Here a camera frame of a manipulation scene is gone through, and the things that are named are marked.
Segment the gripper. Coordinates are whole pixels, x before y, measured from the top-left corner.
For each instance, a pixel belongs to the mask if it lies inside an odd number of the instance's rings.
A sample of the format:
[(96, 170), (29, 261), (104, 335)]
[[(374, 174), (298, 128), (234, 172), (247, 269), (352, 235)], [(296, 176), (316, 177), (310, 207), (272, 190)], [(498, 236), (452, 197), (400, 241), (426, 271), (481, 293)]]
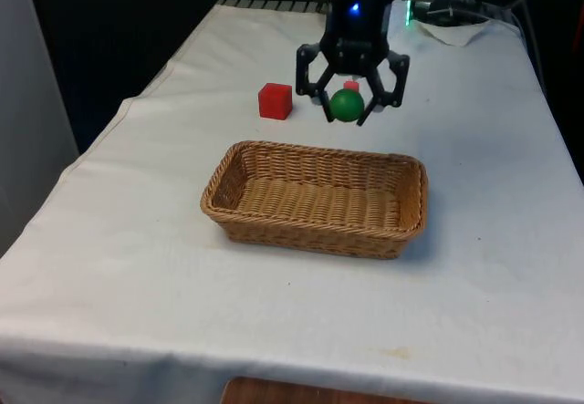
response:
[[(362, 126), (376, 107), (398, 108), (402, 104), (410, 57), (389, 50), (387, 34), (393, 0), (330, 0), (320, 44), (304, 44), (296, 55), (296, 93), (316, 98), (328, 122), (331, 112), (327, 85), (335, 74), (362, 74), (371, 91), (371, 100), (357, 120)], [(319, 54), (328, 65), (317, 82), (309, 81), (309, 66)], [(386, 60), (396, 77), (392, 91), (386, 91), (378, 65)]]

